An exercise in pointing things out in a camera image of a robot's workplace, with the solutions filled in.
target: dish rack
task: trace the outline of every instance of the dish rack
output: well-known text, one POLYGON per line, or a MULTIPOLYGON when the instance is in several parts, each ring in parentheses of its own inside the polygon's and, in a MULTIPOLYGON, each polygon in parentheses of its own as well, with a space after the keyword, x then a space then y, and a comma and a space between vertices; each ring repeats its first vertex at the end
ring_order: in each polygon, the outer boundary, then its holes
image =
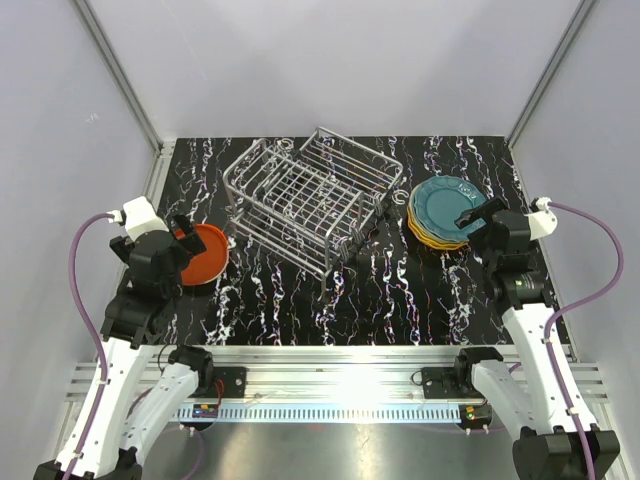
POLYGON ((322 282, 364 243, 402 176, 400 162, 324 128, 300 149, 255 142, 223 182, 235 233, 322 282))

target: orange plate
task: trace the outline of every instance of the orange plate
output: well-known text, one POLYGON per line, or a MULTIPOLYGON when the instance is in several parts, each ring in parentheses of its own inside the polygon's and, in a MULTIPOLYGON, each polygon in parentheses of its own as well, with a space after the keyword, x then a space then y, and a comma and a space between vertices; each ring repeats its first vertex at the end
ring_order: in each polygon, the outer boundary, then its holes
MULTIPOLYGON (((222 230, 204 223, 196 224, 195 229, 207 251, 193 257, 189 266, 182 271, 182 283, 186 287, 212 282, 227 268, 229 262, 229 244, 222 230)), ((176 238, 182 237, 182 230, 176 231, 176 238)))

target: red wire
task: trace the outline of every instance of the red wire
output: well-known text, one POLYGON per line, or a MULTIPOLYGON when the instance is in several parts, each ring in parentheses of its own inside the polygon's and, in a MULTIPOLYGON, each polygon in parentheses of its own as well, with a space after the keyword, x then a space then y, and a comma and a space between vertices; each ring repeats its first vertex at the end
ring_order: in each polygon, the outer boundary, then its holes
POLYGON ((220 404, 222 403, 222 394, 224 393, 224 382, 221 379, 217 379, 214 383, 216 387, 216 392, 218 392, 218 404, 216 405, 216 410, 220 408, 220 404))

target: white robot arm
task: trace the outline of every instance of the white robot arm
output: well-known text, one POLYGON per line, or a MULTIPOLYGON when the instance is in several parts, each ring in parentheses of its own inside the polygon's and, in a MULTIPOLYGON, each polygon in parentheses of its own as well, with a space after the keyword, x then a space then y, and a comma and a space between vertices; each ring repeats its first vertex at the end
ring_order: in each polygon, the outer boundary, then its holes
POLYGON ((514 464, 521 479, 587 478, 585 437, 600 479, 620 445, 615 432, 598 428, 580 395, 557 329, 547 325, 555 311, 544 276, 530 267, 532 242, 557 226, 550 203, 548 198, 538 199, 534 211, 523 215, 493 198, 456 222, 460 228, 478 219, 485 222, 469 235, 470 244, 482 256, 485 290, 520 356, 528 393, 492 347, 461 350, 456 378, 465 388, 480 392, 504 422, 514 440, 514 464))
POLYGON ((195 347, 178 347, 162 378, 127 418, 142 373, 175 313, 181 272, 205 247, 181 215, 173 217, 185 234, 178 240, 144 197, 109 213, 127 231, 128 237, 116 237, 110 246, 129 268, 106 308, 101 329, 108 378, 101 382, 101 369, 96 369, 71 437, 54 461, 38 467, 34 480, 139 480, 151 446, 179 405, 213 385, 211 355, 195 347), (91 415, 99 390, 102 397, 91 415), (78 455, 78 439, 92 418, 78 455))

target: plate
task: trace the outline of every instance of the plate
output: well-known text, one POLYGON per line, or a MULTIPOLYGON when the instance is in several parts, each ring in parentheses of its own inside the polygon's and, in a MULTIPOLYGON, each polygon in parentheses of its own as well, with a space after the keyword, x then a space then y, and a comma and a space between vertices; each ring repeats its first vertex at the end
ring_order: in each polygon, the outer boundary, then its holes
POLYGON ((476 220, 462 230, 455 221, 462 212, 482 205, 486 198, 474 185, 457 177, 431 177, 413 194, 412 210, 417 222, 430 234, 450 243, 469 240, 468 235, 484 226, 476 220))
POLYGON ((446 243, 428 235, 420 226, 416 225, 411 208, 407 208, 407 224, 418 241, 434 250, 458 250, 466 245, 466 243, 446 243))
MULTIPOLYGON (((214 281, 229 262, 229 244, 222 230, 204 223, 198 223, 194 228, 207 251, 193 257, 189 266, 182 271, 182 283, 186 287, 214 281)), ((175 235, 177 239, 184 237, 182 230, 177 230, 175 235)))

